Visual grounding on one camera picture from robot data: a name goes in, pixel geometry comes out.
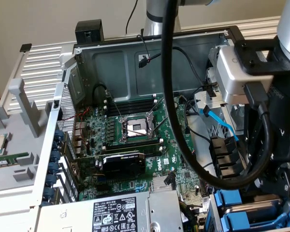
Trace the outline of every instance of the capacitor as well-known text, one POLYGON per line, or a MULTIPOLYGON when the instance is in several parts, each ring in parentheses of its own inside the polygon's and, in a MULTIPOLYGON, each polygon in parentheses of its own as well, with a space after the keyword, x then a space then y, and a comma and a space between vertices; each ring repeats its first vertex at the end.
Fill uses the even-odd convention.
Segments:
POLYGON ((198 195, 198 192, 200 190, 200 187, 198 185, 195 186, 195 195, 198 195))

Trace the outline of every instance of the beige wall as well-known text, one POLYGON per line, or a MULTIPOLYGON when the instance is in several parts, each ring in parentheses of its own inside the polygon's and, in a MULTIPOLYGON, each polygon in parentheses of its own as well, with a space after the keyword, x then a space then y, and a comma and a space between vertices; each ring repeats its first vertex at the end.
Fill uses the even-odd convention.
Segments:
MULTIPOLYGON (((286 0, 220 0, 211 6, 181 7, 181 26, 280 15, 286 0)), ((102 19, 105 37, 125 33, 135 0, 0 0, 0 95, 21 44, 49 44, 75 40, 81 20, 102 19)), ((129 33, 144 26, 145 0, 139 0, 129 33)))

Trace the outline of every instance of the sticker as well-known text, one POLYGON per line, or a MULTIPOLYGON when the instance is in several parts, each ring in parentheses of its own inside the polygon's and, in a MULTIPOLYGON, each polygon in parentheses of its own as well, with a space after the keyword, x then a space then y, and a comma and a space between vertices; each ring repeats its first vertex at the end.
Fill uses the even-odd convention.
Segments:
POLYGON ((136 232, 136 198, 94 203, 92 231, 136 232))
POLYGON ((183 214, 183 212, 180 212, 180 216, 182 218, 182 222, 183 223, 186 222, 186 221, 188 221, 188 218, 183 214))
POLYGON ((148 59, 148 54, 139 55, 139 62, 146 57, 148 59))
POLYGON ((203 211, 203 213, 207 212, 208 207, 209 207, 209 203, 210 203, 209 197, 202 198, 202 206, 203 206, 202 211, 203 211))
POLYGON ((168 158, 163 159, 163 163, 164 163, 164 165, 169 164, 169 159, 168 158))

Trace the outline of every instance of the black capacitor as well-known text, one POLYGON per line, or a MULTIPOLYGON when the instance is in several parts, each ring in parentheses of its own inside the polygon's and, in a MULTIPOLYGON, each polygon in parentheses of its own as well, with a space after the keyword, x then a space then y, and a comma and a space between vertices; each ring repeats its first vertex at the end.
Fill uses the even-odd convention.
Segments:
POLYGON ((94 138, 91 138, 91 140, 90 140, 90 146, 91 146, 91 148, 94 148, 95 147, 95 139, 94 138))
POLYGON ((88 156, 90 156, 90 145, 89 145, 89 141, 87 141, 86 143, 86 153, 88 156))

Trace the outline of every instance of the warning label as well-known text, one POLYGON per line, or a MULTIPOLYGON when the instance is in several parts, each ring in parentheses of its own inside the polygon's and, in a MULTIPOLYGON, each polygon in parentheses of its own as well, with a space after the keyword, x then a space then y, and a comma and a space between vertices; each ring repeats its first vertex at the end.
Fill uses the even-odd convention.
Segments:
POLYGON ((92 232, 136 232, 136 198, 129 197, 93 205, 92 232))

